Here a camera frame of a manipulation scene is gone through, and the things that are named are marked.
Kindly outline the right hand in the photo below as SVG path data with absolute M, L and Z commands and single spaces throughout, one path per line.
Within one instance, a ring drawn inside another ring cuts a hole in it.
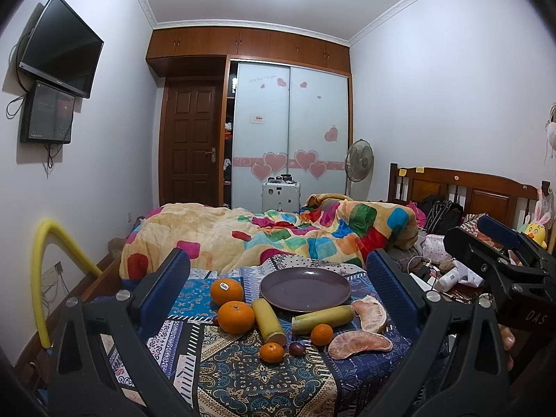
M 511 349 L 515 344 L 515 335 L 512 333 L 511 328 L 508 328 L 506 326 L 499 325 L 499 331 L 505 352 L 506 367 L 508 371 L 511 371 L 514 367 L 514 360 L 511 355 Z

